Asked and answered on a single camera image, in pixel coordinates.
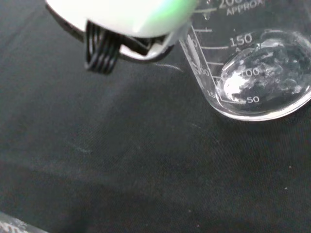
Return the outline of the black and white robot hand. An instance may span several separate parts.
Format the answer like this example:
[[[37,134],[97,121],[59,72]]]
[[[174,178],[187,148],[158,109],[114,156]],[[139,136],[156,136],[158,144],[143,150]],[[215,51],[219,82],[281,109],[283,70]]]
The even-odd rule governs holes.
[[[197,0],[48,0],[47,8],[83,38],[85,69],[110,74],[118,59],[165,57],[190,27]]]

